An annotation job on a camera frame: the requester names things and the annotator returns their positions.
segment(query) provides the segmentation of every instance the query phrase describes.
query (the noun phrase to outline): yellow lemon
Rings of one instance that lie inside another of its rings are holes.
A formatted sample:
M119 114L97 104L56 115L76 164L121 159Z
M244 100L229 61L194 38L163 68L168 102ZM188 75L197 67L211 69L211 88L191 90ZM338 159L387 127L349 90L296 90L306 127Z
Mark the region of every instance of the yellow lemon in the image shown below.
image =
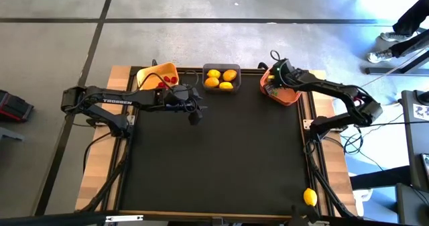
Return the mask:
M227 70L223 73L223 80L230 82L232 80L234 80L234 78L237 76L237 71L236 70Z
M209 88L215 88L219 85L219 79L217 78L208 78L205 80L204 85Z
M207 77L219 79L221 77L221 72L217 71L216 69L211 69L207 72Z
M317 194L311 188L307 188L304 191L304 202L309 206L316 206L317 203Z
M219 85L220 89L233 89L234 86L230 82L221 82Z

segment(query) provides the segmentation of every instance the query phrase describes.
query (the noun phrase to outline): black mat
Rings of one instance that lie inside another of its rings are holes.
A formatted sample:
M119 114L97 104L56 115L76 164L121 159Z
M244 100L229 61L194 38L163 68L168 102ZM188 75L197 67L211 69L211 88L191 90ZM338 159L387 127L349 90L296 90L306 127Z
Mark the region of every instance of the black mat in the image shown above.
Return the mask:
M259 79L243 75L236 95L199 85L208 109L197 126L185 113L141 112L119 209L291 215L296 205L308 213L297 104L268 99Z

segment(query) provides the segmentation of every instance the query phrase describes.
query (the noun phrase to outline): metal stand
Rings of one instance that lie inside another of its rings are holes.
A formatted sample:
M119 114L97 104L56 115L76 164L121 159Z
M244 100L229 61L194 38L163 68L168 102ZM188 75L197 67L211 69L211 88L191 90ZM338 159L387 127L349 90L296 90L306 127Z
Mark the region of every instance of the metal stand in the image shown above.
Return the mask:
M394 186L397 183L410 185L410 166L351 176L350 181L353 190Z
M429 76L429 69L418 69L429 62L429 51L411 61L407 66L393 71L389 75L412 75L412 76ZM366 74L383 75L392 68L368 67L365 68Z
M18 133L15 133L13 131L9 131L8 129L5 129L3 127L0 127L0 141L3 139L3 137L9 137L12 139L18 139L20 141L24 141L24 136Z

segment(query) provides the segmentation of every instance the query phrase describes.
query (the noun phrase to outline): gray floor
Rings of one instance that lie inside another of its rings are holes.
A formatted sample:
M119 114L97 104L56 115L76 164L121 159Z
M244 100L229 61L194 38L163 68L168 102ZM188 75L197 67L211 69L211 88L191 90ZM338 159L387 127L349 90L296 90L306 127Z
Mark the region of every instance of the gray floor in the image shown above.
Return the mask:
M0 17L99 17L104 1L0 0ZM415 1L112 0L107 16L397 19ZM390 29L368 25L105 24L86 84L103 87L112 65L143 66L152 58L187 67L226 62L255 68L261 61L271 64L269 51L275 49L294 66L325 70L332 81L362 85L376 78L362 73L364 67L374 66L364 56L391 45L376 38ZM95 24L0 23L0 89L35 105L27 123L0 123L26 136L25 142L8 140L0 145L0 217L32 213L64 118L59 108L61 93L76 84L94 30ZM393 67L405 60L384 65ZM365 89L389 104L404 89L427 87L429 78L393 76ZM337 101L336 109L341 111ZM386 111L380 120L397 116L395 108ZM83 123L84 117L77 121ZM379 140L393 131L397 139L389 141L392 146L379 146ZM92 133L92 129L73 128L47 213L73 211L83 151ZM400 126L380 129L368 135L365 144L370 146L365 146L365 153L386 168L404 164L403 134ZM389 146L395 149L384 150ZM363 157L355 159L372 164Z

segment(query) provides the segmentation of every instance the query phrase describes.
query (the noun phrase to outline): wooden table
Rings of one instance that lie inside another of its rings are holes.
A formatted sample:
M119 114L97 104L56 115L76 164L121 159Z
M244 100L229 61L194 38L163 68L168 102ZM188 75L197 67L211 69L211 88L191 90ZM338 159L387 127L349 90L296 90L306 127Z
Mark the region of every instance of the wooden table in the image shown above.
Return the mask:
M108 89L122 90L127 89L130 66L113 66L112 71L107 83ZM324 71L312 71L318 78L325 78ZM314 106L317 115L323 115L326 117L332 117L334 115L334 109L332 106L332 98L320 93L313 93ZM306 118L309 119L310 116L310 103L308 102L308 95L303 93L304 107ZM102 107L111 113L119 114L122 111L122 105L108 105L103 104ZM101 135L109 132L108 127L98 127L95 130L94 139L100 137ZM328 135L331 138L340 140L340 136L337 133L329 133ZM88 160L86 163L86 170L82 179L82 184L80 185L80 192L76 202L76 209L81 209L86 206L90 200L96 195L100 187L105 183L107 175L109 173L109 167L111 163L111 158L113 156L113 146L115 143L115 138L107 136L105 139L102 139L98 143L95 143L90 149ZM121 147L125 146L125 140L121 142ZM326 170L328 172L328 179L332 189L335 191L336 195L340 200L346 205L348 210L353 214L357 214L355 207L355 200L353 198L353 192L351 188L351 183L347 171L347 165L345 162L345 157L343 154L343 149L336 145L334 142L324 140L322 142L322 148L325 158ZM117 155L117 158L121 157L121 148ZM117 181L113 184L110 191L109 200L107 203L107 209L113 209L113 202L115 201L117 191ZM328 214L328 209L326 207L326 200L321 185L318 185L318 200L321 202L321 210L323 215ZM146 215L169 215L173 216L171 212L145 212ZM175 216L193 216L193 217L219 217L225 215L217 215L212 213L174 213ZM241 217L243 215L232 215L235 217ZM252 215L252 217L259 218L270 218L270 219L288 219L287 216L276 216L276 215Z

